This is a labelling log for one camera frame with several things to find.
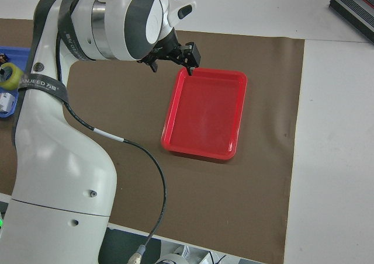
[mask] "white robotic arm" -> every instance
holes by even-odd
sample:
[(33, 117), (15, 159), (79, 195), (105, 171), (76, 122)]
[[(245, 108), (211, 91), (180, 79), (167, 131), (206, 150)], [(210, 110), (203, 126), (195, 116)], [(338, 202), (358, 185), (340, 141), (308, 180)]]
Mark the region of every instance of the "white robotic arm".
[(0, 230), (2, 264), (98, 262), (116, 190), (115, 167), (99, 145), (67, 124), (61, 83), (67, 85), (78, 60), (137, 60), (153, 71), (157, 59), (172, 60), (191, 73), (200, 55), (194, 43), (178, 43), (173, 26), (195, 4), (177, 2), (39, 2), (21, 81), (28, 90), (20, 92), (18, 169)]

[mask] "brown paper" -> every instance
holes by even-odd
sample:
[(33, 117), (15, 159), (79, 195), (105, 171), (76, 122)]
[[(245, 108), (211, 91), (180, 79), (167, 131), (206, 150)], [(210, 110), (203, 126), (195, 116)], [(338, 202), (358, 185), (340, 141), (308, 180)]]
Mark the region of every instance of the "brown paper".
[[(0, 20), (0, 30), (7, 32), (0, 45), (29, 47), (29, 21)], [(158, 235), (281, 264), (304, 41), (195, 32), (178, 32), (178, 38), (198, 45), (201, 67), (242, 71), (248, 77), (233, 159), (205, 161), (162, 148), (162, 128), (180, 69), (168, 61), (159, 62), (156, 74), (136, 62), (78, 62), (69, 78), (71, 106), (89, 124), (136, 141), (158, 158), (169, 190)], [(93, 134), (66, 115), (115, 163), (118, 182), (110, 222), (152, 229), (162, 184), (151, 160), (132, 146)], [(0, 192), (6, 194), (11, 193), (16, 170), (10, 122), (0, 121)]]

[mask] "red plastic tray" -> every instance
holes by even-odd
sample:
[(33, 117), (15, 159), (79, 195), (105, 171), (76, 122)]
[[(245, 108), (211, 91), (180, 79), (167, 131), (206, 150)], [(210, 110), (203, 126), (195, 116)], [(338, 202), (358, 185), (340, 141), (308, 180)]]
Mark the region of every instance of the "red plastic tray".
[(228, 160), (236, 153), (247, 77), (238, 71), (179, 71), (162, 132), (169, 151)]

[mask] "yellow tape roll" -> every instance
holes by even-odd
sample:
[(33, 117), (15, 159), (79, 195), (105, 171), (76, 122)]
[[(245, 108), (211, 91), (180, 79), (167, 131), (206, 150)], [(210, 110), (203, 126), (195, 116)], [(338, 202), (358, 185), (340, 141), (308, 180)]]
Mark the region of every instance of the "yellow tape roll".
[(5, 71), (4, 78), (6, 78), (6, 80), (0, 82), (0, 87), (8, 91), (17, 89), (23, 71), (11, 62), (4, 63), (1, 68)]

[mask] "velcro strap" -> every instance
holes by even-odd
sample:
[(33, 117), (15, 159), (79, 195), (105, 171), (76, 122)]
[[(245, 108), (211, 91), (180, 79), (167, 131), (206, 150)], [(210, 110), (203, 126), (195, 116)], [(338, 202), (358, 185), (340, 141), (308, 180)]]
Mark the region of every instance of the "velcro strap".
[(83, 52), (72, 23), (71, 14), (79, 0), (63, 0), (58, 12), (58, 33), (69, 51), (79, 60), (90, 61)]
[(65, 103), (69, 103), (65, 85), (43, 74), (23, 74), (18, 89), (37, 89), (49, 93)]

